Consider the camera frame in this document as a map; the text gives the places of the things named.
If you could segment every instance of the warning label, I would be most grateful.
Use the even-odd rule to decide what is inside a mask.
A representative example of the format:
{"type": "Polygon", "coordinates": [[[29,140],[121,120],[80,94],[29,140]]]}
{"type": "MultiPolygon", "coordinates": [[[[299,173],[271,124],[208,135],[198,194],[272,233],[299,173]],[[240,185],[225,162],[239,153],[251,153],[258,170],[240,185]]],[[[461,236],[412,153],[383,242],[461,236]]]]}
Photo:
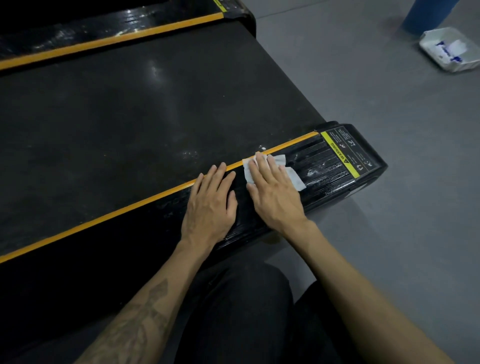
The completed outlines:
{"type": "Polygon", "coordinates": [[[354,178],[378,167],[344,126],[321,134],[354,178]]]}

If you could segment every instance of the right hand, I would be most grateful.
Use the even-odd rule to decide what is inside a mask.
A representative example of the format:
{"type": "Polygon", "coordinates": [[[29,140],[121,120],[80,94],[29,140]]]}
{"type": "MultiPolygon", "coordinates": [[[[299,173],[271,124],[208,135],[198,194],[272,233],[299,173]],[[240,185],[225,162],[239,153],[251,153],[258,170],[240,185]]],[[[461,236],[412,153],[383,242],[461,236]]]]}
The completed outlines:
{"type": "Polygon", "coordinates": [[[285,166],[277,166],[269,155],[267,162],[256,153],[258,167],[253,160],[248,163],[255,184],[247,183],[255,211],[270,228],[285,235],[291,226],[307,221],[300,194],[293,186],[285,166]]]}

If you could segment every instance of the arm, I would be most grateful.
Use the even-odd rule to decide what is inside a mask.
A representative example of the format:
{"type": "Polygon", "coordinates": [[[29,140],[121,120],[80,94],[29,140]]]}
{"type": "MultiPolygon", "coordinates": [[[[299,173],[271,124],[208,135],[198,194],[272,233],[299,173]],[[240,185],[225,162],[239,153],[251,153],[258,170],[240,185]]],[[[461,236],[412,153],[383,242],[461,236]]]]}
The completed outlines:
{"type": "Polygon", "coordinates": [[[225,170],[222,163],[200,174],[174,253],[75,363],[158,362],[193,277],[235,222],[237,200],[228,194],[235,172],[222,180],[225,170]]]}
{"type": "Polygon", "coordinates": [[[303,212],[300,195],[269,156],[249,164],[247,184],[255,210],[302,256],[324,286],[363,358],[369,363],[453,363],[425,334],[393,307],[327,241],[303,212]]]}

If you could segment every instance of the yellow stripe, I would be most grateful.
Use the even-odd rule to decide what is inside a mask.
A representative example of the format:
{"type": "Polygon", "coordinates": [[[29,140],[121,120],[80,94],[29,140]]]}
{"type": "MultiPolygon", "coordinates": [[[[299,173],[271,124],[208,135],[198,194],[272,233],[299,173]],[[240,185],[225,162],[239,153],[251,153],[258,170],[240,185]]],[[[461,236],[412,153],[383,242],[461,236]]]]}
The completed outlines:
{"type": "Polygon", "coordinates": [[[227,9],[225,9],[225,7],[222,5],[222,3],[219,1],[219,0],[213,0],[215,2],[215,4],[220,8],[220,10],[222,12],[226,12],[227,9]]]}
{"type": "MultiPolygon", "coordinates": [[[[292,146],[296,143],[299,143],[301,142],[302,140],[305,140],[305,139],[308,139],[308,138],[311,138],[315,135],[318,135],[317,132],[311,132],[311,133],[308,133],[308,134],[305,134],[305,135],[302,135],[301,137],[298,137],[298,138],[295,138],[295,139],[292,139],[286,143],[283,143],[283,144],[280,144],[279,146],[275,146],[271,149],[268,149],[262,153],[264,154],[271,154],[271,153],[275,153],[277,151],[279,151],[280,149],[283,149],[283,148],[286,148],[288,146],[292,146]]],[[[239,161],[239,162],[236,162],[236,163],[233,163],[233,164],[230,164],[229,166],[227,166],[227,170],[232,170],[236,167],[240,167],[242,166],[243,163],[242,161],[239,161]]],[[[173,188],[170,188],[169,190],[166,190],[164,192],[161,192],[159,194],[156,194],[152,197],[149,197],[149,198],[146,198],[145,200],[142,200],[142,201],[138,201],[138,202],[135,202],[134,204],[131,204],[131,205],[128,205],[126,207],[123,207],[121,209],[118,209],[116,211],[113,211],[113,212],[110,212],[109,214],[106,214],[104,216],[101,216],[99,218],[96,218],[92,221],[89,221],[89,222],[86,222],[82,225],[78,225],[78,226],[75,226],[74,228],[72,229],[69,229],[69,230],[66,230],[64,232],[61,232],[60,234],[57,234],[57,235],[54,235],[54,236],[51,236],[49,238],[46,238],[46,239],[43,239],[43,240],[40,240],[39,242],[36,242],[36,243],[33,243],[29,246],[26,246],[26,247],[23,247],[21,249],[18,249],[18,250],[15,250],[11,253],[8,253],[8,254],[5,254],[5,255],[2,255],[0,256],[0,263],[3,263],[3,262],[6,262],[7,260],[10,260],[10,259],[13,259],[13,258],[16,258],[20,255],[23,255],[25,253],[28,253],[28,252],[31,252],[32,250],[35,250],[35,249],[38,249],[42,246],[45,246],[47,244],[50,244],[50,243],[53,243],[57,240],[60,240],[62,238],[65,238],[69,235],[72,235],[72,234],[75,234],[76,232],[79,232],[79,231],[82,231],[82,230],[85,230],[85,229],[88,229],[96,224],[99,224],[101,222],[104,222],[104,221],[107,221],[107,220],[110,220],[111,218],[114,218],[118,215],[121,215],[121,214],[124,214],[125,212],[128,212],[128,211],[132,211],[136,208],[139,208],[143,205],[146,205],[146,204],[149,204],[150,202],[153,202],[153,201],[156,201],[156,200],[159,200],[160,198],[162,197],[165,197],[165,196],[168,196],[169,194],[174,194],[175,192],[178,192],[178,191],[181,191],[183,190],[184,188],[188,188],[190,186],[192,186],[193,184],[195,183],[195,180],[192,180],[192,181],[188,181],[184,184],[181,184],[177,187],[173,187],[173,188]]]]}
{"type": "Polygon", "coordinates": [[[340,148],[335,144],[335,142],[330,138],[330,135],[328,135],[327,132],[322,132],[322,136],[324,137],[325,141],[330,145],[330,148],[333,149],[333,151],[338,155],[342,163],[347,167],[349,172],[352,174],[353,178],[358,178],[360,177],[360,174],[357,172],[354,166],[351,165],[351,163],[347,160],[347,158],[342,154],[340,151],[340,148]]]}
{"type": "Polygon", "coordinates": [[[91,42],[75,44],[73,46],[47,50],[45,52],[29,54],[26,56],[20,56],[17,58],[0,61],[0,70],[5,70],[7,68],[17,67],[17,66],[21,66],[21,65],[29,64],[33,62],[48,60],[50,58],[65,56],[67,54],[77,53],[77,52],[81,52],[88,49],[109,46],[111,44],[125,42],[127,40],[143,38],[145,36],[152,36],[155,34],[160,34],[160,33],[169,32],[172,30],[176,30],[176,29],[186,28],[188,26],[212,22],[214,20],[219,20],[219,19],[223,19],[223,13],[221,12],[211,14],[211,15],[201,16],[195,19],[183,20],[181,22],[176,22],[172,24],[160,25],[150,29],[140,30],[134,33],[122,34],[120,36],[112,36],[104,39],[97,39],[91,42]]]}

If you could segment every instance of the forearm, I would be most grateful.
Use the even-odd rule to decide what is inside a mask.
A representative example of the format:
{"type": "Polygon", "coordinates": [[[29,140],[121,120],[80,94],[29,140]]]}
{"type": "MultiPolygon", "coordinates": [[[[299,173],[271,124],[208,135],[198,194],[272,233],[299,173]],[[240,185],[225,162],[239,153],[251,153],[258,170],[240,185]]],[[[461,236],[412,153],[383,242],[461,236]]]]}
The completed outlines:
{"type": "Polygon", "coordinates": [[[452,363],[325,239],[305,222],[284,235],[305,259],[369,363],[452,363]]]}
{"type": "Polygon", "coordinates": [[[209,253],[180,242],[76,363],[157,363],[185,293],[209,253]]]}

